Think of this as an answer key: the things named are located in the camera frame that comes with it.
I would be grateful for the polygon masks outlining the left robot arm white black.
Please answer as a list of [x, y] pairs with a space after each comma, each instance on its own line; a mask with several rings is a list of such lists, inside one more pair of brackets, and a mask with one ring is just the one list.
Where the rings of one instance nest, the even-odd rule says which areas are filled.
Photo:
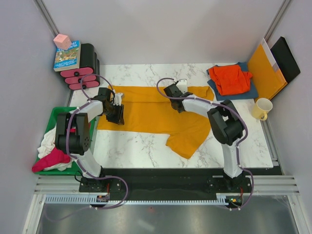
[[123, 93], [109, 88], [99, 88], [98, 94], [71, 112], [57, 116], [55, 146], [68, 155], [80, 168], [80, 189], [90, 191], [91, 187], [101, 192], [107, 186], [103, 168], [91, 152], [89, 124], [98, 116], [105, 116], [110, 123], [123, 125]]

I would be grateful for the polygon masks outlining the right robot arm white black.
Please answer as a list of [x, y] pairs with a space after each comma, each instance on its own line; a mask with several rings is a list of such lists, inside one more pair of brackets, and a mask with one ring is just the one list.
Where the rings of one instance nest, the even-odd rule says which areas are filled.
[[243, 170], [237, 159], [237, 143], [243, 137], [244, 125], [233, 103], [226, 100], [212, 103], [188, 91], [183, 92], [177, 83], [164, 88], [171, 106], [179, 113], [192, 112], [209, 120], [215, 139], [221, 144], [224, 157], [223, 186], [229, 192], [236, 191], [243, 180]]

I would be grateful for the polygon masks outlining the yellow t shirt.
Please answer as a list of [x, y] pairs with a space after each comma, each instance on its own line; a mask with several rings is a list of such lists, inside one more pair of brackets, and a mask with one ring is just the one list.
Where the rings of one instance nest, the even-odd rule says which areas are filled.
[[186, 159], [191, 158], [211, 130], [206, 117], [178, 113], [155, 87], [115, 86], [114, 89], [124, 94], [124, 125], [110, 123], [101, 116], [99, 130], [168, 134], [166, 146]]

